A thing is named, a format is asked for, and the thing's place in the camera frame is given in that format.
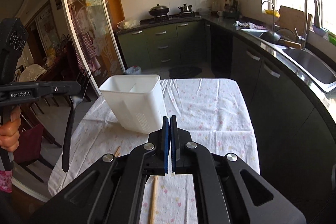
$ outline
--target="white tablecloth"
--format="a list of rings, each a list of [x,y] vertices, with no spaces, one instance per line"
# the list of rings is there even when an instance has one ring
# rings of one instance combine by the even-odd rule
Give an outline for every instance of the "white tablecloth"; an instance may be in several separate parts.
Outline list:
[[[206,146],[211,153],[237,154],[257,173],[259,160],[251,120],[235,81],[228,79],[161,80],[168,116],[176,115],[177,126],[190,132],[192,140]],[[92,163],[106,153],[121,155],[147,142],[148,135],[127,131],[118,123],[101,96],[87,112],[73,133],[70,168],[62,171],[62,156],[49,178],[48,189],[56,195]],[[156,223],[197,223],[192,175],[160,176],[157,189]],[[140,224],[148,222],[152,183],[143,196]]]

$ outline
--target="cutting board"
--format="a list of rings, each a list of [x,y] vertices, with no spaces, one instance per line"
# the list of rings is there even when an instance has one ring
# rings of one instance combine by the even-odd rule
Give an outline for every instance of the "cutting board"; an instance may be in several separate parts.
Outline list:
[[[293,31],[293,33],[295,33],[296,28],[297,33],[303,37],[305,12],[281,5],[279,14],[280,18],[277,21],[277,25],[279,25],[280,28],[288,28]],[[307,30],[310,28],[311,19],[312,15],[308,14]]]

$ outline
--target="chopstick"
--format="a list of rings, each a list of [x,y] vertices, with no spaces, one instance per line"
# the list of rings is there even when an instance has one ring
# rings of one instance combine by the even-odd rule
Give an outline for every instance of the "chopstick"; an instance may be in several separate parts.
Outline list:
[[[157,183],[158,183],[158,176],[154,176],[150,224],[154,224],[155,211],[156,211],[156,188],[157,188],[156,186],[157,186]]]
[[[114,152],[114,156],[117,158],[118,156],[117,156],[117,154],[119,154],[120,155],[120,145],[119,145],[119,147],[117,148],[117,150]]]

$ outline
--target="plastic fork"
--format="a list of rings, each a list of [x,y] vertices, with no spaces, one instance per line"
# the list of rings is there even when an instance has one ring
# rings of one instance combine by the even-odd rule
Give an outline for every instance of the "plastic fork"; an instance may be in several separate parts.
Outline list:
[[[71,135],[72,135],[72,128],[74,125],[76,108],[81,102],[83,102],[85,92],[90,81],[90,77],[91,77],[90,73],[85,73],[81,71],[77,76],[77,82],[80,83],[81,85],[81,91],[77,95],[69,96],[71,101],[71,109],[64,136],[63,156],[62,156],[62,169],[64,172],[67,172],[69,170]]]

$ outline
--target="human hand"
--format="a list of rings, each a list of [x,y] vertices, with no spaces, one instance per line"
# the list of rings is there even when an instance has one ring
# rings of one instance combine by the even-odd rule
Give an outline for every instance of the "human hand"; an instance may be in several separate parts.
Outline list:
[[[10,121],[0,127],[0,146],[8,152],[14,152],[19,146],[20,114],[20,107],[15,107],[10,114]]]

